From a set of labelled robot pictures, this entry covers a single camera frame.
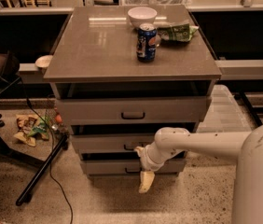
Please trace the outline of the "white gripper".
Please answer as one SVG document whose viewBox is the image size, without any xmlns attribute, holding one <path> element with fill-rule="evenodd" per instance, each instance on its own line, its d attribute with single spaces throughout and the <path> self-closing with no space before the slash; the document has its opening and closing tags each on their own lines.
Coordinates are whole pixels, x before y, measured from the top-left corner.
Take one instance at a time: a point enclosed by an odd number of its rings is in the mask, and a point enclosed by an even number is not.
<svg viewBox="0 0 263 224">
<path fill-rule="evenodd" d="M 140 157 L 144 171 L 140 172 L 139 192 L 147 193 L 154 181 L 155 173 L 173 156 L 171 149 L 161 149 L 155 143 L 145 147 L 136 147 L 134 151 Z"/>
</svg>

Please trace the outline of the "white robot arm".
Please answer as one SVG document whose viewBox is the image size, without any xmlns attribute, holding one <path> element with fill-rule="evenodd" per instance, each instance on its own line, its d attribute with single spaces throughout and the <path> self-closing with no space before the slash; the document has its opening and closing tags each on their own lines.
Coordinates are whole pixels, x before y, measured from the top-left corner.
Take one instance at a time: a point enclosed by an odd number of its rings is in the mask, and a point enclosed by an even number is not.
<svg viewBox="0 0 263 224">
<path fill-rule="evenodd" d="M 184 128 L 159 129 L 154 141 L 135 149 L 143 170 L 141 193 L 150 189 L 155 172 L 183 151 L 236 163 L 232 224 L 263 224 L 263 125 L 250 132 L 190 133 Z"/>
</svg>

